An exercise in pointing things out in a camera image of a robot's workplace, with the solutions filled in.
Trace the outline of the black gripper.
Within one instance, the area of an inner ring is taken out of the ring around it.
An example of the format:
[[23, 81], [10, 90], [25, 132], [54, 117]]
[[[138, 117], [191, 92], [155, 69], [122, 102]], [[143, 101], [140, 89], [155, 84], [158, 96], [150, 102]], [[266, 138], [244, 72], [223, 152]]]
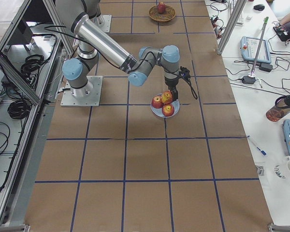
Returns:
[[184, 80], [188, 85], [190, 85], [190, 70], [186, 67], [181, 66], [179, 68], [178, 74], [174, 72], [168, 72], [171, 77], [164, 77], [165, 84], [168, 86], [168, 89], [171, 90], [173, 101], [178, 100], [178, 91], [176, 86], [179, 82], [179, 79]]

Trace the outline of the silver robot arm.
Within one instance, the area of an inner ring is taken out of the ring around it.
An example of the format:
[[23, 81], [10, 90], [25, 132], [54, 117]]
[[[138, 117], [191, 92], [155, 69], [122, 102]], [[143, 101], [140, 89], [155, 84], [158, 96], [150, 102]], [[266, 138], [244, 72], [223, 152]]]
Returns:
[[100, 1], [99, 0], [86, 0], [87, 14], [98, 27], [102, 27], [105, 20], [101, 14]]
[[164, 69], [165, 84], [177, 100], [176, 85], [183, 79], [191, 85], [189, 70], [179, 66], [180, 54], [175, 45], [163, 48], [142, 47], [136, 59], [101, 29], [102, 17], [98, 0], [57, 0], [55, 8], [61, 22], [84, 42], [98, 51], [114, 66], [127, 73], [134, 86], [141, 86], [154, 66]]

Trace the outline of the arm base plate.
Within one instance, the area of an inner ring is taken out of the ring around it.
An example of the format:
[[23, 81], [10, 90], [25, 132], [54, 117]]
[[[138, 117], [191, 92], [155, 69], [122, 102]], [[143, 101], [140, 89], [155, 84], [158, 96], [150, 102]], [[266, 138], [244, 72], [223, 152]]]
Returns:
[[75, 89], [67, 82], [63, 91], [62, 107], [87, 107], [100, 105], [103, 76], [87, 76], [87, 85]]
[[100, 15], [94, 19], [94, 23], [98, 26], [103, 32], [109, 33], [111, 29], [112, 15]]

